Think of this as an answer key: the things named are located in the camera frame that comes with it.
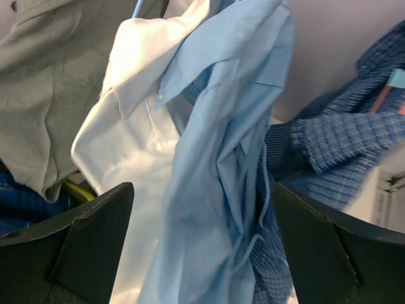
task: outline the wrinkled fabric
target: wrinkled fabric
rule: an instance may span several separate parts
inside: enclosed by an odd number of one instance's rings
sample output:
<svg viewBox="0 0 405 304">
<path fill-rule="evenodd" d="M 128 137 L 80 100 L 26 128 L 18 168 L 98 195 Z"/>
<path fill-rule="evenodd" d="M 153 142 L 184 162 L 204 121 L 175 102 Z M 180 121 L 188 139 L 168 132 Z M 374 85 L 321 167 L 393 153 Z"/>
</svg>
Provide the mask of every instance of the wrinkled fabric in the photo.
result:
<svg viewBox="0 0 405 304">
<path fill-rule="evenodd" d="M 175 2 L 173 18 L 121 25 L 72 157 L 99 193 L 134 183 L 113 303 L 250 303 L 258 159 L 292 54 L 290 10 Z"/>
<path fill-rule="evenodd" d="M 0 236 L 30 227 L 78 206 L 62 192 L 58 200 L 47 203 L 36 192 L 14 181 L 10 173 L 0 173 Z"/>
<path fill-rule="evenodd" d="M 402 22 L 360 58 L 358 77 L 341 90 L 314 100 L 293 121 L 270 128 L 266 153 L 261 157 L 269 174 L 321 203 L 343 210 L 367 173 L 386 152 L 405 141 L 405 117 L 397 112 L 405 101 L 403 89 L 393 88 L 378 111 L 369 113 L 392 71 L 404 67 Z M 280 165 L 280 160 L 288 166 Z M 283 262 L 284 250 L 278 246 L 280 234 L 274 218 L 263 235 L 265 242 L 257 243 L 252 254 L 265 257 L 266 264 L 256 276 L 258 282 L 265 282 L 257 286 L 265 296 L 256 303 L 285 303 L 292 281 Z"/>
<path fill-rule="evenodd" d="M 141 15 L 161 16 L 151 9 L 155 2 L 146 1 Z M 135 3 L 18 0 L 16 23 L 0 41 L 0 160 L 18 183 L 49 201 L 76 171 L 73 139 L 97 101 L 115 33 Z"/>
</svg>

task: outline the textured fabric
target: textured fabric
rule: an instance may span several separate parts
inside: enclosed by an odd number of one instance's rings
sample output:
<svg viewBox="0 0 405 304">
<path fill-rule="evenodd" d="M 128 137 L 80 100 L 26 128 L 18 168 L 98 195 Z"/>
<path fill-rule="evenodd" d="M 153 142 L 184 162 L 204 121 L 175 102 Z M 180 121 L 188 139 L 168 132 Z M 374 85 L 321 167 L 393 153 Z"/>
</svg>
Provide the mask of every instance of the textured fabric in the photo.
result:
<svg viewBox="0 0 405 304">
<path fill-rule="evenodd" d="M 0 236 L 57 216 L 77 205 L 64 192 L 55 203 L 49 204 L 33 190 L 17 184 L 10 173 L 0 173 Z"/>
<path fill-rule="evenodd" d="M 18 183 L 48 200 L 76 170 L 73 139 L 97 101 L 115 33 L 135 2 L 18 0 L 16 23 L 0 41 L 0 159 Z M 144 3 L 142 16 L 161 16 L 154 2 Z"/>
<path fill-rule="evenodd" d="M 251 303 L 258 158 L 292 54 L 290 9 L 173 3 L 173 18 L 121 25 L 72 157 L 99 192 L 135 186 L 113 303 Z"/>
<path fill-rule="evenodd" d="M 369 113 L 392 71 L 404 67 L 402 22 L 360 58 L 359 75 L 353 81 L 338 92 L 317 98 L 293 121 L 272 126 L 261 162 L 276 180 L 342 210 L 386 152 L 405 141 L 405 117 L 397 113 L 405 102 L 403 89 L 393 88 L 378 111 Z M 286 134 L 290 134 L 289 140 L 285 140 Z M 288 164 L 286 170 L 280 160 Z M 282 262 L 285 253 L 277 246 L 280 235 L 274 218 L 263 238 L 265 241 L 253 249 L 266 263 L 264 270 L 256 271 L 256 280 L 271 279 L 256 286 L 256 293 L 262 296 L 255 304 L 285 303 L 292 281 L 287 264 Z"/>
</svg>

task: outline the light blue cloth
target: light blue cloth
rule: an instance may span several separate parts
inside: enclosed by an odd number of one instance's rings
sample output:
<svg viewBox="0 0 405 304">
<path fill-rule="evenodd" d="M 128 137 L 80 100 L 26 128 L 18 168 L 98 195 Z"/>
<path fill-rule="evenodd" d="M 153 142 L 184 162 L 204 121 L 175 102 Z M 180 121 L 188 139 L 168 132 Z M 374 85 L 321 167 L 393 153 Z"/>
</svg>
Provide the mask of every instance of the light blue cloth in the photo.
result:
<svg viewBox="0 0 405 304">
<path fill-rule="evenodd" d="M 252 303 L 258 160 L 292 43 L 285 1 L 224 0 L 166 69 L 160 105 L 181 140 L 138 304 Z"/>
</svg>

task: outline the olive gray fabric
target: olive gray fabric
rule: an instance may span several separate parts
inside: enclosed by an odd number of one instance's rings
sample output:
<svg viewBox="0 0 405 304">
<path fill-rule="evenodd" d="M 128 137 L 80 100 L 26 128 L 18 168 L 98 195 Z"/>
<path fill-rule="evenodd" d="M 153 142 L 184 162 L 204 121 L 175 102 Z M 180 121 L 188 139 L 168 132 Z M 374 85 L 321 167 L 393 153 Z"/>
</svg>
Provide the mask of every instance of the olive gray fabric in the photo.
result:
<svg viewBox="0 0 405 304">
<path fill-rule="evenodd" d="M 116 30 L 136 0 L 18 0 L 0 41 L 0 159 L 24 184 L 54 201 L 76 171 L 70 148 L 97 101 Z M 165 0 L 144 1 L 156 18 Z"/>
</svg>

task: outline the clothing tag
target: clothing tag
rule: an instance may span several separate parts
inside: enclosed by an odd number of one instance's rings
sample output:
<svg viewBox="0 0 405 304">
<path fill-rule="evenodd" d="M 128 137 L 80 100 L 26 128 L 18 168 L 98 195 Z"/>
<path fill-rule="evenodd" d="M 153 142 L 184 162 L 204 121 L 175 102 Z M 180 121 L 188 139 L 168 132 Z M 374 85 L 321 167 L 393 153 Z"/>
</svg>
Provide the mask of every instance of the clothing tag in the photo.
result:
<svg viewBox="0 0 405 304">
<path fill-rule="evenodd" d="M 387 97 L 387 95 L 392 87 L 395 87 L 398 89 L 405 89 L 405 71 L 404 70 L 401 70 L 400 68 L 396 68 L 394 71 L 392 71 L 391 76 L 390 76 L 389 80 L 387 81 L 387 84 L 382 89 L 380 95 L 378 95 L 378 97 L 377 97 L 377 100 L 371 107 L 370 113 L 375 113 L 379 109 L 379 107 L 384 102 L 384 99 Z M 398 113 L 405 115 L 405 105 L 403 105 L 401 107 L 401 109 L 399 109 Z"/>
</svg>

